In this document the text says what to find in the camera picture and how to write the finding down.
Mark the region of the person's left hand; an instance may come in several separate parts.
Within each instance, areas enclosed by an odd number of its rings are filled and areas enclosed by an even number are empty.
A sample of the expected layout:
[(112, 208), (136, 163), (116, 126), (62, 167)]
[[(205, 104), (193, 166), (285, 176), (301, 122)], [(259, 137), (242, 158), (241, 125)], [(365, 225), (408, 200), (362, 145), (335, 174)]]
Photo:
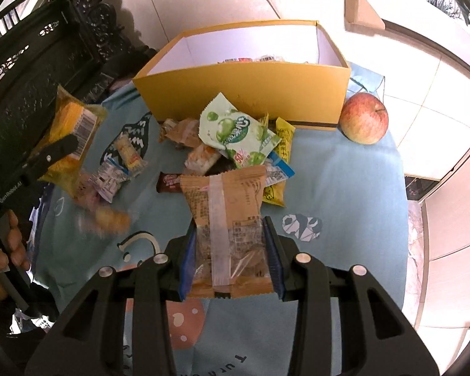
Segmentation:
[[(10, 255), (7, 255), (0, 250), (0, 272), (7, 268), (11, 261), (17, 268), (27, 272), (30, 269), (30, 263), (27, 259), (26, 249), (23, 243), (23, 236), (18, 228), (18, 217), (16, 214), (9, 210), (7, 212), (10, 230), (7, 234), (7, 244), (10, 249)], [(7, 291), (0, 283), (0, 301), (6, 299), (8, 296)]]

